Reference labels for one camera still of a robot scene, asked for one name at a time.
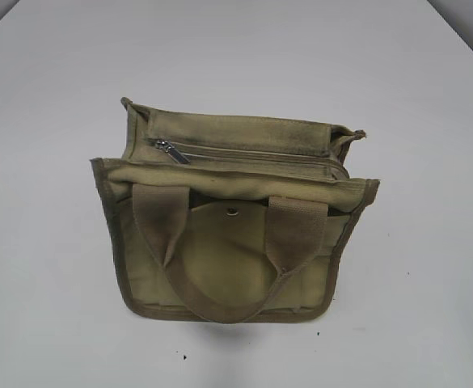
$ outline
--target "metal snap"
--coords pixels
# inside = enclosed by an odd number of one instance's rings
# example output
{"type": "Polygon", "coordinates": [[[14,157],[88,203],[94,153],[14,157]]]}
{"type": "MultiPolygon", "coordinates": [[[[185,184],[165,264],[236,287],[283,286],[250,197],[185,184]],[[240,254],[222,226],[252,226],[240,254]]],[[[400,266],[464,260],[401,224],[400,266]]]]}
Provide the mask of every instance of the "metal snap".
{"type": "Polygon", "coordinates": [[[227,208],[227,215],[229,217],[234,217],[234,216],[237,216],[239,214],[239,211],[235,208],[227,208]]]}

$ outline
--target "white table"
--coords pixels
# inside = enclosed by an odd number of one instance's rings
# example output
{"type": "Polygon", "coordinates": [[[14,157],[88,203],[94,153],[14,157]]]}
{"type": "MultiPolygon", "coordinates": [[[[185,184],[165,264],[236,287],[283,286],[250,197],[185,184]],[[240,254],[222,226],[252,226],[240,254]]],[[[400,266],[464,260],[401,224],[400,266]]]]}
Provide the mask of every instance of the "white table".
{"type": "Polygon", "coordinates": [[[0,388],[71,386],[473,388],[473,53],[427,2],[23,0],[5,17],[0,388]],[[322,318],[129,312],[88,162],[120,156],[123,95],[369,134],[347,167],[382,184],[322,318]]]}

